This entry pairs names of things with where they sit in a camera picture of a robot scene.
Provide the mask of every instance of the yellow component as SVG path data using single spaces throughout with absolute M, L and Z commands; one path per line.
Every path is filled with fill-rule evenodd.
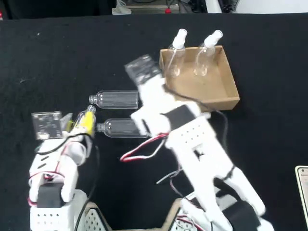
M 94 112 L 86 112 L 80 122 L 80 125 L 87 129 L 87 134 L 92 135 L 94 126 Z
M 66 131 L 70 131 L 72 129 L 72 126 L 74 125 L 74 122 L 72 120 L 70 120 L 68 123 L 67 123 L 67 126 L 66 126 Z

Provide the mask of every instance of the white bottle cap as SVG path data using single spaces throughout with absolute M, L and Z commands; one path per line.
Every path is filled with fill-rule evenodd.
M 173 40 L 172 46 L 175 49 L 182 49 L 184 47 L 186 35 L 187 35 L 187 30 L 180 29 L 178 31 L 178 34 L 175 36 Z
M 209 35 L 206 39 L 204 39 L 204 45 L 206 47 L 214 47 L 217 42 L 221 39 L 222 32 L 220 30 L 215 30 L 213 34 Z

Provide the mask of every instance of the empty water bottle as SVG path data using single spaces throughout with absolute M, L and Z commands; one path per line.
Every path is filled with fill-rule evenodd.
M 180 70 L 185 58 L 184 43 L 186 35 L 187 31 L 185 29 L 180 29 L 172 44 L 169 46 L 165 61 L 165 76 L 176 77 L 180 75 Z
M 147 135 L 141 135 L 134 120 L 128 118 L 111 118 L 103 124 L 96 125 L 97 132 L 103 132 L 111 138 L 146 138 Z
M 138 92 L 135 90 L 124 91 L 100 91 L 96 95 L 89 97 L 91 104 L 96 104 L 100 108 L 138 108 Z
M 215 57 L 215 45 L 221 37 L 222 32 L 220 30 L 215 30 L 215 32 L 208 36 L 199 46 L 194 67 L 194 73 L 196 75 L 207 75 L 209 69 L 213 66 L 213 60 Z

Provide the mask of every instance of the cardboard box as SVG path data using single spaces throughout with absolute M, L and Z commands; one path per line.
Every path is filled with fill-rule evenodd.
M 159 65 L 162 71 L 164 71 L 167 51 L 167 49 L 160 51 Z M 216 46 L 214 66 L 206 76 L 196 76 L 193 73 L 197 53 L 197 47 L 186 48 L 181 74 L 178 77 L 166 76 L 167 85 L 182 95 L 199 99 L 210 108 L 233 109 L 240 97 L 223 47 Z M 201 109 L 203 112 L 208 111 L 202 106 Z

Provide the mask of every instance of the black cloth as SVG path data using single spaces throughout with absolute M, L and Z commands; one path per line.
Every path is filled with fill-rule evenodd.
M 34 158 L 32 112 L 75 115 L 99 90 L 133 90 L 123 65 L 143 54 L 155 60 L 179 28 L 186 46 L 198 46 L 215 29 L 241 97 L 227 115 L 229 156 L 267 207 L 275 229 L 305 230 L 294 168 L 308 165 L 308 14 L 128 15 L 3 21 L 0 23 L 1 230 L 29 227 L 28 170 Z M 98 110 L 97 121 L 132 110 Z M 213 114 L 218 137 L 222 119 Z M 93 201 L 113 229 L 160 227 L 178 196 L 155 182 L 177 168 L 166 149 L 131 163 L 119 157 L 141 140 L 97 134 L 101 152 Z M 142 151 L 149 154 L 157 145 Z M 79 169 L 78 188 L 89 192 L 95 155 Z M 191 192 L 186 178 L 174 182 Z

